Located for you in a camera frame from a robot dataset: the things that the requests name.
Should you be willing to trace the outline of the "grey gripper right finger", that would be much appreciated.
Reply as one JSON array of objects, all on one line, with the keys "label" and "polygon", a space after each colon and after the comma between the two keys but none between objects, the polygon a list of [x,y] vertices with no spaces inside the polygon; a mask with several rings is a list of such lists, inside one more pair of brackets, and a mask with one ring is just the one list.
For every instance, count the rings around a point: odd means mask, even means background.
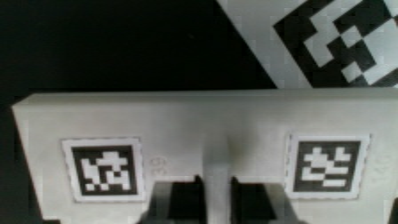
[{"label": "grey gripper right finger", "polygon": [[299,219],[283,186],[231,178],[231,224],[308,224]]}]

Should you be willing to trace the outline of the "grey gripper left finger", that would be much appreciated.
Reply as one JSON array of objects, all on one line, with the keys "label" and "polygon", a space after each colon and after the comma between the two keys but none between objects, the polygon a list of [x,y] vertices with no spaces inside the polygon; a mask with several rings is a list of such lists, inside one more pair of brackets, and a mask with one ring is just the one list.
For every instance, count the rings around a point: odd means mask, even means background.
[{"label": "grey gripper left finger", "polygon": [[157,182],[148,211],[137,224],[206,224],[204,184],[199,176],[188,182]]}]

